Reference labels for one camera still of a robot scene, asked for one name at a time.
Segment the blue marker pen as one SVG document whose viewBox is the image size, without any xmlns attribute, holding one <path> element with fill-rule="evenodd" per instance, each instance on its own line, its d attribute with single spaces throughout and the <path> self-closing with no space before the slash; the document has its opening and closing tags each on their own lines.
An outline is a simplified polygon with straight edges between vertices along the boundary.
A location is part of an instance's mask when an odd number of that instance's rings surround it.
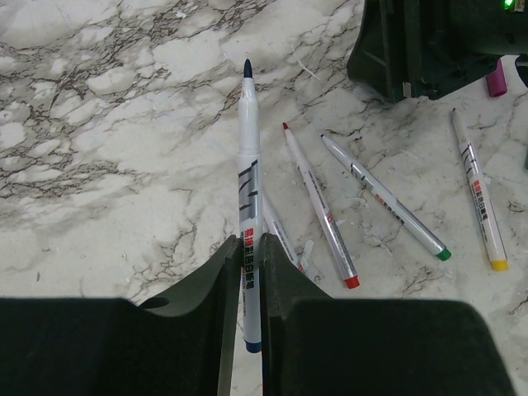
<svg viewBox="0 0 528 396">
<path fill-rule="evenodd" d="M 238 220 L 243 244 L 243 340 L 246 350 L 262 350 L 260 242 L 263 234 L 262 156 L 257 91 L 250 60 L 244 62 L 238 101 Z"/>
</svg>

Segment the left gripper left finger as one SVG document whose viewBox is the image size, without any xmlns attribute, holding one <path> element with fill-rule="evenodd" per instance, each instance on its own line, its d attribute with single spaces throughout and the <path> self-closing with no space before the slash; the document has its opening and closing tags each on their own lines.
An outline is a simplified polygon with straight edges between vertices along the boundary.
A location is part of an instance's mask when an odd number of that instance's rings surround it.
<svg viewBox="0 0 528 396">
<path fill-rule="evenodd" d="M 227 395 L 241 243 L 133 304 L 121 298 L 4 298 L 4 395 Z"/>
</svg>

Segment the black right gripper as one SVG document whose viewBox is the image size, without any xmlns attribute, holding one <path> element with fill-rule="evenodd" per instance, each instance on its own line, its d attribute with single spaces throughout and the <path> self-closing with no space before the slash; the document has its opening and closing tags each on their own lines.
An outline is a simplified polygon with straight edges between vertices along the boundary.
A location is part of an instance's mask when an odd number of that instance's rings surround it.
<svg viewBox="0 0 528 396">
<path fill-rule="evenodd" d="M 525 82 L 525 1 L 367 1 L 346 70 L 388 102 L 436 100 L 488 76 L 505 55 Z"/>
</svg>

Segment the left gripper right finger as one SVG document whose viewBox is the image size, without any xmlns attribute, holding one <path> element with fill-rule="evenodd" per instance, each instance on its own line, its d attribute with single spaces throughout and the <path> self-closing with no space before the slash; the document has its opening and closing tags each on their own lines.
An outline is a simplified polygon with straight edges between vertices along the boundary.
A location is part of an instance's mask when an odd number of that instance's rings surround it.
<svg viewBox="0 0 528 396">
<path fill-rule="evenodd" d="M 512 395 L 493 338 L 468 304 L 334 299 L 277 236 L 262 238 L 266 395 Z"/>
</svg>

